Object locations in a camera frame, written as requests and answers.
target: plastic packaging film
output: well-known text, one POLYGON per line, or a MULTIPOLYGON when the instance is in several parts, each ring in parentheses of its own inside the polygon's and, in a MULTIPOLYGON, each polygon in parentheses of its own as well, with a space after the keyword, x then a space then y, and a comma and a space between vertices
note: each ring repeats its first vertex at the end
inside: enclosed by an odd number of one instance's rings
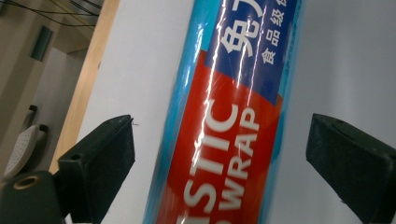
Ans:
POLYGON ((144 223, 264 223, 299 0, 196 0, 144 223))

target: plastic wrap package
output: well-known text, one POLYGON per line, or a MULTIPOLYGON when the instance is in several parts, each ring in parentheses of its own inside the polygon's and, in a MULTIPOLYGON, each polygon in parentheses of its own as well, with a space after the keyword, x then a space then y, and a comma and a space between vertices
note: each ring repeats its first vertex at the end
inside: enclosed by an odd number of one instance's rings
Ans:
POLYGON ((144 223, 264 223, 300 0, 196 0, 144 223))

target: blue label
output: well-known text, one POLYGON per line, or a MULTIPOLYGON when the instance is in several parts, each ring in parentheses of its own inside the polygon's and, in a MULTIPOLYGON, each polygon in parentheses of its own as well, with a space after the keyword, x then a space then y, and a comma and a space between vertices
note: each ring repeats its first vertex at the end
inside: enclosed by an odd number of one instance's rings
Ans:
POLYGON ((205 65, 276 104, 296 1, 224 0, 205 65))

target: red label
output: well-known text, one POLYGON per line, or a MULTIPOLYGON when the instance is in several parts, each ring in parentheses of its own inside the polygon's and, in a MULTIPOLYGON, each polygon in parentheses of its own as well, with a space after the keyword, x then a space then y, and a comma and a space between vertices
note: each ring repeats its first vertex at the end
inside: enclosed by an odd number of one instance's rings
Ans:
POLYGON ((271 105, 205 67, 205 56, 201 51, 157 222, 256 223, 282 99, 271 105))

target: black cable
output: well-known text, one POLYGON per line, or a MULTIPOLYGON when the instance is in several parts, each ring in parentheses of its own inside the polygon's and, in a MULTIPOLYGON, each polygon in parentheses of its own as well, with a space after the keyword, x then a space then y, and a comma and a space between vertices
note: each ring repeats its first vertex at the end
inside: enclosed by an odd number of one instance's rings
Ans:
POLYGON ((42 16, 42 17, 44 17, 44 18, 46 18, 46 19, 48 19, 48 20, 50 20, 50 21, 54 21, 54 22, 56 22, 56 23, 58 23, 58 24, 61 24, 61 25, 64 25, 64 26, 74 26, 74 27, 94 26, 94 25, 73 25, 73 24, 62 23, 62 22, 59 22, 59 21, 54 20, 54 19, 51 18, 51 17, 48 17, 48 16, 42 14, 42 12, 40 12, 40 10, 36 10, 36 9, 30 8, 30 7, 26 7, 26 6, 24 6, 24 5, 21 5, 21 4, 19 4, 19 3, 14 2, 14 1, 12 1, 12 0, 7 0, 7 1, 0 0, 0 3, 12 5, 12 6, 14 6, 14 7, 22 7, 22 8, 28 9, 28 10, 33 11, 33 12, 37 13, 38 15, 40 15, 40 16, 42 16))
POLYGON ((93 6, 93 7, 97 7, 97 8, 99 8, 99 9, 102 9, 102 6, 99 6, 99 5, 97 5, 97 4, 95 4, 95 3, 91 2, 91 1, 88 1, 88 0, 82 0, 82 1, 84 1, 84 2, 86 2, 86 3, 88 3, 88 4, 90 4, 90 5, 93 6))
POLYGON ((80 5, 79 3, 77 3, 77 2, 75 2, 75 1, 73 1, 73 0, 70 1, 70 3, 73 4, 73 6, 79 8, 79 9, 81 9, 81 10, 87 12, 87 13, 90 13, 90 14, 92 14, 92 15, 95 15, 93 12, 89 11, 87 8, 83 7, 82 5, 80 5))

